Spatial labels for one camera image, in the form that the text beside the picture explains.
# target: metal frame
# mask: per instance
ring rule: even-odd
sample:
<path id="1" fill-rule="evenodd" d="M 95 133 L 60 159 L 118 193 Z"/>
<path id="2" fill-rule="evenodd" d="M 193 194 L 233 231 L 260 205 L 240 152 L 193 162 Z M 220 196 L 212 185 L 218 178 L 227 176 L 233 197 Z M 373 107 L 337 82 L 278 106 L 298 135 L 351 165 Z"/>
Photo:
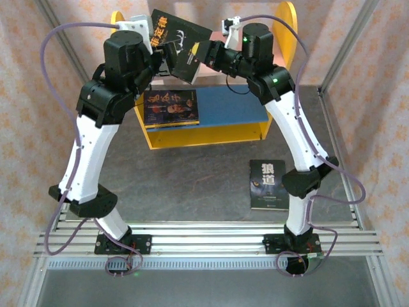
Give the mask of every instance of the metal frame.
<path id="1" fill-rule="evenodd" d="M 47 22 L 52 27 L 58 26 L 59 21 L 49 2 L 47 0 L 36 0 L 35 2 Z M 328 131 L 341 167 L 344 166 L 343 157 L 334 136 L 331 117 L 325 103 L 327 98 L 325 94 L 378 2 L 379 0 L 365 1 L 323 84 L 318 89 Z M 66 35 L 61 34 L 58 40 L 81 80 L 84 82 L 88 80 L 87 73 Z M 344 176 L 342 180 L 348 199 L 356 199 L 351 182 Z M 378 236 L 375 231 L 365 229 L 359 206 L 352 205 L 350 208 L 352 222 L 321 224 L 321 226 L 329 226 L 339 232 L 338 243 L 331 255 L 365 256 L 380 306 L 399 306 Z M 66 211 L 67 206 L 61 212 L 50 235 L 52 249 L 61 246 L 78 225 L 78 221 L 66 220 Z M 144 269 L 203 268 L 203 265 L 212 269 L 274 269 L 272 263 L 275 258 L 265 255 L 261 241 L 264 234 L 282 233 L 283 230 L 283 224 L 253 222 L 152 222 L 130 223 L 130 226 L 135 233 L 153 235 L 152 253 L 144 257 L 147 263 Z M 320 235 L 323 250 L 327 250 L 333 239 L 332 234 L 316 233 Z M 44 234 L 41 234 L 35 248 L 33 265 L 27 275 L 18 306 L 36 306 L 47 270 L 103 269 L 106 258 L 93 254 L 97 234 L 96 226 L 91 222 L 86 223 L 72 244 L 60 255 L 54 257 L 43 255 Z M 285 261 L 283 257 L 279 265 L 284 265 Z"/>

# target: held book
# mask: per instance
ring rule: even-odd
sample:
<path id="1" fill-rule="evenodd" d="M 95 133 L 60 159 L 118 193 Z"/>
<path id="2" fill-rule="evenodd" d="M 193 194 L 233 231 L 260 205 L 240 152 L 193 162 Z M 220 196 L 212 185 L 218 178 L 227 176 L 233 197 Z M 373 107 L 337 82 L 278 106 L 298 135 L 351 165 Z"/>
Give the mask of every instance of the held book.
<path id="1" fill-rule="evenodd" d="M 156 47 L 162 43 L 174 42 L 178 57 L 172 74 L 192 84 L 199 72 L 200 62 L 191 50 L 196 42 L 209 40 L 212 30 L 156 9 L 151 17 L 154 31 L 151 45 Z"/>

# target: white robotic arm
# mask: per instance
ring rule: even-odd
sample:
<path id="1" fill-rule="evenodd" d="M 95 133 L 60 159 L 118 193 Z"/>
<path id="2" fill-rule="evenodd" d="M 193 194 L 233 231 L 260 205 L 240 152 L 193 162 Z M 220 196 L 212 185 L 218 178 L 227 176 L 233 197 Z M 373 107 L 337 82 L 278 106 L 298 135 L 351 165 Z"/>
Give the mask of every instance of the white robotic arm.
<path id="1" fill-rule="evenodd" d="M 125 113 L 134 107 L 155 74 L 159 71 L 171 74 L 176 49 L 173 43 L 152 48 L 150 17 L 136 16 L 117 25 L 119 31 L 104 43 L 105 63 L 100 65 L 103 69 L 98 68 L 93 80 L 81 90 L 77 104 L 81 159 L 66 200 L 72 212 L 79 217 L 95 218 L 107 234 L 121 240 L 130 233 L 130 228 L 115 208 L 116 195 L 98 184 L 102 165 Z M 105 77 L 100 77 L 104 70 Z M 74 142 L 63 179 L 50 188 L 49 194 L 57 200 L 72 174 L 76 151 Z"/>
<path id="2" fill-rule="evenodd" d="M 274 121 L 278 124 L 289 150 L 294 159 L 295 169 L 297 171 L 310 171 L 312 167 L 318 168 L 323 163 L 314 155 L 309 148 L 304 133 L 301 131 L 298 124 L 297 115 L 294 109 L 294 93 L 289 91 L 281 96 L 280 101 L 270 101 L 265 104 L 266 110 L 272 115 Z M 328 157 L 327 152 L 320 146 L 316 136 L 311 129 L 304 112 L 300 107 L 300 115 L 303 118 L 308 135 L 316 144 L 317 149 L 322 157 Z M 295 235 L 305 233 L 310 226 L 307 224 L 307 204 L 308 199 L 315 195 L 317 190 L 308 193 L 304 198 L 299 198 L 293 195 L 289 196 L 289 211 L 286 222 L 287 228 Z"/>

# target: book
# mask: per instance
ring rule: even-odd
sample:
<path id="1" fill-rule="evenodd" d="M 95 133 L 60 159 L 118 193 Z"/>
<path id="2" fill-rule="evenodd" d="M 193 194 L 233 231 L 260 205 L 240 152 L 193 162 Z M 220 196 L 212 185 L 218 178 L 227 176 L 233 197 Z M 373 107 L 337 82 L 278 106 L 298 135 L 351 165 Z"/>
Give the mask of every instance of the book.
<path id="1" fill-rule="evenodd" d="M 251 209 L 288 210 L 289 194 L 281 182 L 285 173 L 283 160 L 250 160 Z"/>
<path id="2" fill-rule="evenodd" d="M 172 75 L 190 84 L 194 83 L 199 72 L 200 62 L 192 54 L 196 42 L 209 40 L 212 30 L 189 22 L 160 10 L 153 10 L 152 47 L 162 43 L 174 42 L 177 61 Z"/>
<path id="3" fill-rule="evenodd" d="M 143 95 L 145 128 L 199 124 L 196 90 L 151 90 Z"/>

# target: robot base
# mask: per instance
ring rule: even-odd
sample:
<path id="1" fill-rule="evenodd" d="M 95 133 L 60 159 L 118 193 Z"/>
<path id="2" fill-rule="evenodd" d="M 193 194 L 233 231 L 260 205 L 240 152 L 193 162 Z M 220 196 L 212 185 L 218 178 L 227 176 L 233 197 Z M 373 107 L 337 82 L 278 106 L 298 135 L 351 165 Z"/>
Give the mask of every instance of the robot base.
<path id="1" fill-rule="evenodd" d="M 119 240 L 120 243 L 130 246 L 140 252 L 142 255 L 151 253 L 152 236 L 151 235 L 133 235 L 131 229 Z M 95 250 L 96 255 L 127 255 L 129 250 L 117 246 L 111 242 L 105 235 L 96 237 Z"/>
<path id="2" fill-rule="evenodd" d="M 264 235 L 263 244 L 268 255 L 278 255 L 283 251 L 293 251 L 300 255 L 304 254 L 316 254 L 317 256 L 322 255 L 320 238 L 315 233 L 308 233 L 305 237 L 305 240 L 297 242 L 297 245 L 293 243 L 290 244 L 288 234 L 266 234 Z M 299 257 L 293 256 L 288 257 L 288 265 L 286 271 L 290 274 L 304 274 L 308 270 L 309 260 L 308 256 L 301 256 L 304 260 L 302 263 Z"/>

